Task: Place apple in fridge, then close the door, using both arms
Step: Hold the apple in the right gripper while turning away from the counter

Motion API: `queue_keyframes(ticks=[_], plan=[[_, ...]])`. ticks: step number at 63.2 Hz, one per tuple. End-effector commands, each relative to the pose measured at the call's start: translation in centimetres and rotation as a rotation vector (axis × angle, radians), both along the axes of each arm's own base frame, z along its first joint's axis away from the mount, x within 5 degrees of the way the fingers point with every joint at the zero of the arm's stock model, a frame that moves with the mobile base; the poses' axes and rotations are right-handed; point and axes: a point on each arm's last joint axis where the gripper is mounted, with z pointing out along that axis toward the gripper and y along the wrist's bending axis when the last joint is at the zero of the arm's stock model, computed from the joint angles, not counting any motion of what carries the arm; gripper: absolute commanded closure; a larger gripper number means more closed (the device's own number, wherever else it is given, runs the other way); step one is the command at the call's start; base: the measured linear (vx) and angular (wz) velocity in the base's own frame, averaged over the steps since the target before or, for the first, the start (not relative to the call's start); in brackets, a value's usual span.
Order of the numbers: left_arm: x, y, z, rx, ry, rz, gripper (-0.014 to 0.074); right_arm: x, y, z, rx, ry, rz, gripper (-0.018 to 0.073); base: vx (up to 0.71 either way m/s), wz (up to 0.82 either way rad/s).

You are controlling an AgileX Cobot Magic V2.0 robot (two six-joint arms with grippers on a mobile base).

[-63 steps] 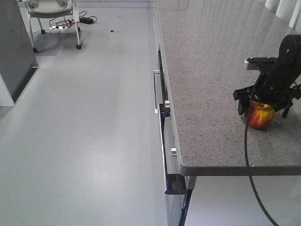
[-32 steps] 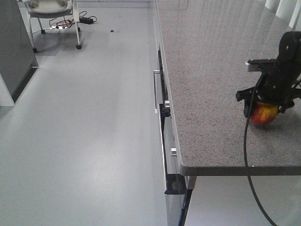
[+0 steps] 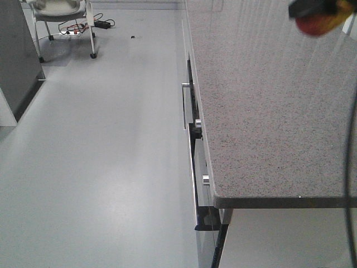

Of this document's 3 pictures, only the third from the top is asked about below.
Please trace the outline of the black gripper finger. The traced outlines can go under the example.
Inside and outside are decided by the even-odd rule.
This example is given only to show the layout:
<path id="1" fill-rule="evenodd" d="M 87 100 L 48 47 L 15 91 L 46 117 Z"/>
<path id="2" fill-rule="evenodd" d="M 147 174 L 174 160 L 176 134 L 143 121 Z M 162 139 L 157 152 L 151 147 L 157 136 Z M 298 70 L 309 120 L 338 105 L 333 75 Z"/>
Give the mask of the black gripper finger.
<path id="1" fill-rule="evenodd" d="M 301 18 L 312 15 L 331 15 L 337 12 L 337 1 L 296 0 L 289 4 L 289 18 Z"/>

